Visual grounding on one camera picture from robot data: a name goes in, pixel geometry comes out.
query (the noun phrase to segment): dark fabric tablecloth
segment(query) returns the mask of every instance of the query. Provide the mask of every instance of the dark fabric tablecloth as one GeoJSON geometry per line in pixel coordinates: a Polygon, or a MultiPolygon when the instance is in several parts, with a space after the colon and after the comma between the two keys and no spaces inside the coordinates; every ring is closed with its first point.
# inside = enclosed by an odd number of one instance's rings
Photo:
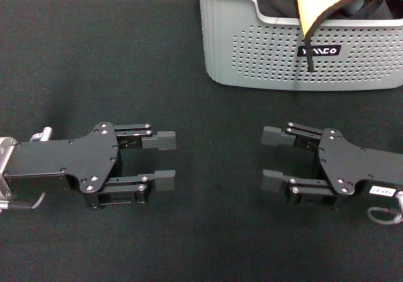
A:
{"type": "MultiPolygon", "coordinates": [[[[77,192],[0,216],[5,281],[401,281],[403,230],[364,208],[260,191],[263,126],[334,127],[403,152],[403,87],[302,93],[206,73],[198,0],[0,0],[0,135],[54,139],[100,121],[174,130],[174,152],[125,151],[126,175],[175,169],[148,205],[89,211],[77,192]]],[[[34,201],[36,195],[24,196],[34,201]]]]}

